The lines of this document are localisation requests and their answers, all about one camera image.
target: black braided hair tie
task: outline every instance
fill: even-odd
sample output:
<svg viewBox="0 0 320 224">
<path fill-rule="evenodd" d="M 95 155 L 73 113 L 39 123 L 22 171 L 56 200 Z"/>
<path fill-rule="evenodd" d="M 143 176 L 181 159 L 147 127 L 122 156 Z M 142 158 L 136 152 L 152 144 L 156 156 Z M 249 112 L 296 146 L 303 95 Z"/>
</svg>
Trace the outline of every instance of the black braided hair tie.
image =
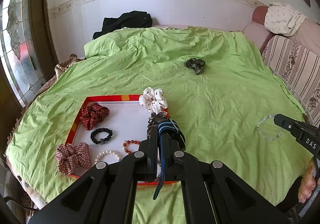
<svg viewBox="0 0 320 224">
<path fill-rule="evenodd" d="M 101 138 L 99 141 L 97 139 L 95 139 L 95 136 L 98 134 L 98 133 L 101 133 L 101 132 L 106 132 L 108 133 L 108 136 L 106 138 Z M 109 141 L 110 138 L 112 137 L 112 130 L 108 129 L 108 128 L 98 128 L 96 129 L 95 131 L 91 132 L 91 140 L 92 142 L 94 142 L 96 145 L 98 144 L 102 144 L 106 141 Z"/>
</svg>

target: red tray frame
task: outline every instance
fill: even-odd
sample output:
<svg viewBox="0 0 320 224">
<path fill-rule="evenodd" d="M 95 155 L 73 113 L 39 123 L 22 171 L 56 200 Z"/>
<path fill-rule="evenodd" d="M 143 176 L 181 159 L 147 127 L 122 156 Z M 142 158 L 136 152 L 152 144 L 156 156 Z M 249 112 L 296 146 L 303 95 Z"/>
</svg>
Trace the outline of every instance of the red tray frame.
<svg viewBox="0 0 320 224">
<path fill-rule="evenodd" d="M 101 101 L 137 101 L 139 100 L 140 95 L 107 95 L 107 96 L 92 96 L 92 97 L 86 97 L 84 100 L 83 106 L 87 106 L 90 102 L 101 102 Z M 81 116 L 81 110 L 79 110 L 75 121 L 72 124 L 72 127 L 70 129 L 70 132 L 68 134 L 67 140 L 65 144 L 72 144 L 72 141 L 76 135 L 77 128 L 80 124 L 80 116 Z M 79 178 L 79 176 L 76 175 L 69 175 L 74 178 Z M 146 182 L 146 183 L 138 183 L 139 186 L 148 186 L 148 185 L 157 185 L 158 182 Z M 176 181 L 166 181 L 164 184 L 171 184 L 171 183 L 177 183 Z"/>
</svg>

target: floral cloth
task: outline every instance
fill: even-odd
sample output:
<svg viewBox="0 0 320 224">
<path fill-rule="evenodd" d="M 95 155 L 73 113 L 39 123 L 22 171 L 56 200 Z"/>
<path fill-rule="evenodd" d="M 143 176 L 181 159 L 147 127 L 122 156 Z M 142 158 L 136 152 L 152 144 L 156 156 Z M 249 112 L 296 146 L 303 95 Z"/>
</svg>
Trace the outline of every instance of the floral cloth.
<svg viewBox="0 0 320 224">
<path fill-rule="evenodd" d="M 291 37 L 305 19 L 305 15 L 290 5 L 272 3 L 264 20 L 264 27 L 275 34 Z"/>
<path fill-rule="evenodd" d="M 92 103 L 81 108 L 80 121 L 87 130 L 91 130 L 95 124 L 102 120 L 110 113 L 107 107 L 101 106 L 98 103 Z"/>
<path fill-rule="evenodd" d="M 73 174 L 81 166 L 90 169 L 92 166 L 89 145 L 81 142 L 79 145 L 61 144 L 57 148 L 56 158 L 58 161 L 58 170 L 62 174 Z"/>
</svg>

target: screw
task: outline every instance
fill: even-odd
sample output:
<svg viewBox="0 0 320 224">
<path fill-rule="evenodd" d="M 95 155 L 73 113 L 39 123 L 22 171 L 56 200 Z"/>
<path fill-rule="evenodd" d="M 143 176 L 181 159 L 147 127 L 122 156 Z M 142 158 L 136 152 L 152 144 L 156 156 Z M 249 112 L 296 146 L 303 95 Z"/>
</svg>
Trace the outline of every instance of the screw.
<svg viewBox="0 0 320 224">
<path fill-rule="evenodd" d="M 183 157 L 183 156 L 184 156 L 184 152 L 182 152 L 182 151 L 175 151 L 175 152 L 174 152 L 174 156 L 175 156 L 175 157 Z"/>
<path fill-rule="evenodd" d="M 134 153 L 134 156 L 135 156 L 136 158 L 141 158 L 141 157 L 144 156 L 144 152 L 142 152 L 142 151 L 137 151 L 137 152 Z"/>
<path fill-rule="evenodd" d="M 105 162 L 98 162 L 96 163 L 96 167 L 97 169 L 103 169 L 107 166 L 107 164 Z"/>
<path fill-rule="evenodd" d="M 220 161 L 214 161 L 212 165 L 214 168 L 221 168 L 223 166 L 223 163 Z"/>
</svg>

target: white polka dot scrunchie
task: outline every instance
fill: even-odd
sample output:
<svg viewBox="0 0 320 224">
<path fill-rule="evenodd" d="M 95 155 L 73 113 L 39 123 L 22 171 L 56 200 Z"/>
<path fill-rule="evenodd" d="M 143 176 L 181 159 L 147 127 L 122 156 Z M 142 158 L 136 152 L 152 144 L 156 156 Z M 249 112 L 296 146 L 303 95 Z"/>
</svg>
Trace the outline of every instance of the white polka dot scrunchie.
<svg viewBox="0 0 320 224">
<path fill-rule="evenodd" d="M 140 105 L 144 106 L 150 113 L 160 113 L 163 108 L 168 108 L 167 100 L 164 98 L 162 89 L 154 90 L 148 87 L 139 97 Z"/>
</svg>

